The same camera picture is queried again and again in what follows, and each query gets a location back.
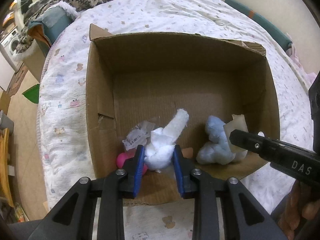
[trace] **silver bolt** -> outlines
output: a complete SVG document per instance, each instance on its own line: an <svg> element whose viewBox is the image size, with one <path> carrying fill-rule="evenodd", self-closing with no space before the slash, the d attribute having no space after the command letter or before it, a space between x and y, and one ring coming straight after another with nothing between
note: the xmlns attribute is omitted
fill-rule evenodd
<svg viewBox="0 0 320 240"><path fill-rule="evenodd" d="M193 173L194 175L201 175L202 171L201 171L201 169L193 169L193 170L192 170L192 173Z"/></svg>
<svg viewBox="0 0 320 240"><path fill-rule="evenodd" d="M123 175L123 174L125 174L125 169L119 169L119 170L117 170L117 171L116 171L116 174L117 174L117 175Z"/></svg>
<svg viewBox="0 0 320 240"><path fill-rule="evenodd" d="M237 184L239 182L239 180L237 178L235 178L235 177L231 177L231 178L229 178L229 182L231 184Z"/></svg>
<svg viewBox="0 0 320 240"><path fill-rule="evenodd" d="M88 181L89 181L88 177L82 177L82 178L79 180L79 182L80 182L81 184L87 184Z"/></svg>

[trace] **gray bin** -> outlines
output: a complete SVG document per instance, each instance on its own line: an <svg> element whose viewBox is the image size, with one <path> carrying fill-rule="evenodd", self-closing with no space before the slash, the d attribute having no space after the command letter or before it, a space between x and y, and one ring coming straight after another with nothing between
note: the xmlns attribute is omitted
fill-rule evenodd
<svg viewBox="0 0 320 240"><path fill-rule="evenodd" d="M13 121L10 120L9 117L5 115L5 113L0 111L0 130L4 130L5 128L9 129L9 134L13 133Z"/></svg>

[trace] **open cardboard box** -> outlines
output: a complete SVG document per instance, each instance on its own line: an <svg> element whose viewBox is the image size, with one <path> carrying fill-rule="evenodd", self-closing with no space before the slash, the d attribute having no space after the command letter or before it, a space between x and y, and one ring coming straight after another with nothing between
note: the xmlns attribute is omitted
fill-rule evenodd
<svg viewBox="0 0 320 240"><path fill-rule="evenodd" d="M279 139L276 90L261 45L185 33L112 35L95 25L90 40L86 112L97 178L116 169L122 140L132 127L158 116L164 127L179 108L190 117L177 144L193 147L194 157L208 141L204 126L209 115L229 122L232 114L244 114L249 132ZM264 164L248 153L240 163L197 166L216 178L241 179ZM179 199L174 179L148 171L138 197L125 204Z"/></svg>

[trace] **pink ball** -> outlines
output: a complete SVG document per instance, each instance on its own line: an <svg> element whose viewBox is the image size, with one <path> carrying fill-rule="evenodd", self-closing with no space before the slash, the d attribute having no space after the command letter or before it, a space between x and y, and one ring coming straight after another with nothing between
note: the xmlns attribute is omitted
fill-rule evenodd
<svg viewBox="0 0 320 240"><path fill-rule="evenodd" d="M119 169L121 169L123 167L123 164L125 162L126 159L130 159L134 157L134 154L136 152L136 149L131 149L127 152L124 153L120 153L116 159L116 165ZM147 172L147 165L144 164L143 165L143 169L142 169L142 175L144 175Z"/></svg>

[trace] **beige floor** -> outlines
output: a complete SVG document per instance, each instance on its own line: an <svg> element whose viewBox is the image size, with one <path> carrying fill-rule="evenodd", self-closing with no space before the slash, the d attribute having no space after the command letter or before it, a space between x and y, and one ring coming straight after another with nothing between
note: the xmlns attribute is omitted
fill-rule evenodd
<svg viewBox="0 0 320 240"><path fill-rule="evenodd" d="M47 214L43 205L47 197L42 162L36 143L38 105L22 95L37 83L28 71L18 92L11 97L8 110L8 117L14 122L13 135L9 138L11 163L15 166L11 192L30 220L42 219Z"/></svg>

